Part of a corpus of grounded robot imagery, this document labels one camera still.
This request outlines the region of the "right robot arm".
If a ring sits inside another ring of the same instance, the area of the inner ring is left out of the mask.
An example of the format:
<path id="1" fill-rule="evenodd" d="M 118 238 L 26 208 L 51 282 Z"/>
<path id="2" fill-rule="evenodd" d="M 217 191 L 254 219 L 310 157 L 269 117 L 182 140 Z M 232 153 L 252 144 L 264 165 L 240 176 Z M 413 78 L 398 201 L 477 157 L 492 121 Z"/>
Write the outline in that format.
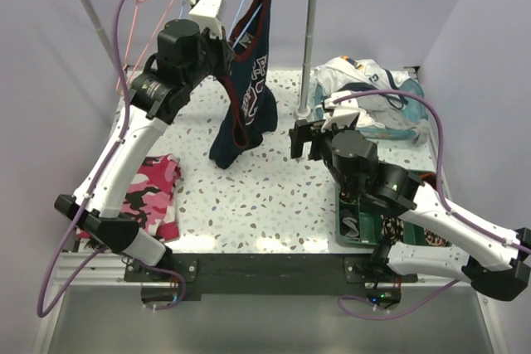
<path id="1" fill-rule="evenodd" d="M 322 121 L 300 120 L 289 137 L 290 156 L 300 158 L 308 143 L 309 159 L 324 163 L 344 202 L 418 225 L 449 243 L 408 245 L 383 238 L 362 268 L 364 275 L 381 282 L 399 275 L 440 276 L 506 302 L 529 286 L 529 229 L 505 229 L 468 211 L 450 210 L 418 172 L 379 160 L 377 144 L 354 124 L 326 129 Z"/>

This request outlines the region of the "navy tank top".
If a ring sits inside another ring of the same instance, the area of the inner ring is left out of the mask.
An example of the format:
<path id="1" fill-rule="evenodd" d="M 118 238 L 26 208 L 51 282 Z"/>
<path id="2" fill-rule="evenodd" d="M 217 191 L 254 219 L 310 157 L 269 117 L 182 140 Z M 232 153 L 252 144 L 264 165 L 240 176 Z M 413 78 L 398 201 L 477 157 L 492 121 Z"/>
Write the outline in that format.
<path id="1" fill-rule="evenodd" d="M 266 83 L 271 2 L 252 0 L 231 29 L 231 73 L 219 80 L 231 103 L 209 152 L 209 158 L 221 169 L 229 168 L 245 151 L 259 147 L 263 135 L 277 128 L 276 99 Z"/>

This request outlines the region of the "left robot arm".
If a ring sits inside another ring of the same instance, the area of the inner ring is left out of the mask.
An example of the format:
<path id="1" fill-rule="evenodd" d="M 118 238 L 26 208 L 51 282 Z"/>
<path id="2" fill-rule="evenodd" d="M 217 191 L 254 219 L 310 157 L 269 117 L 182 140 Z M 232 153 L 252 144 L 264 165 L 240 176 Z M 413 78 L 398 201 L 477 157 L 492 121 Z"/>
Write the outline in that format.
<path id="1" fill-rule="evenodd" d="M 172 271 L 168 248 L 128 218 L 121 207 L 151 147 L 188 104 L 192 91 L 209 75 L 229 71 L 233 52 L 223 27 L 191 20 L 167 22 L 157 51 L 131 82 L 115 131 L 89 176 L 54 207 L 75 226 L 116 254 L 143 263 L 153 281 Z"/>

